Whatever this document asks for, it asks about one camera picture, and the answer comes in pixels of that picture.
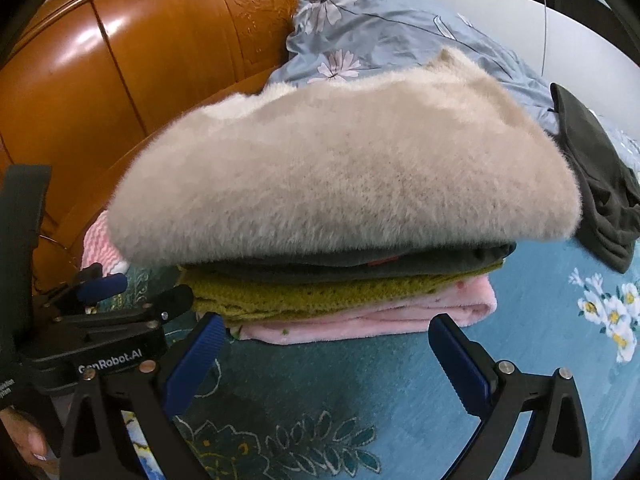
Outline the person left hand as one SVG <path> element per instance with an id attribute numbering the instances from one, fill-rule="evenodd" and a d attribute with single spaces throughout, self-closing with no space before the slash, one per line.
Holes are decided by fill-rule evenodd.
<path id="1" fill-rule="evenodd" d="M 1 421 L 22 459 L 48 476 L 58 475 L 58 460 L 39 427 L 13 408 L 1 411 Z"/>

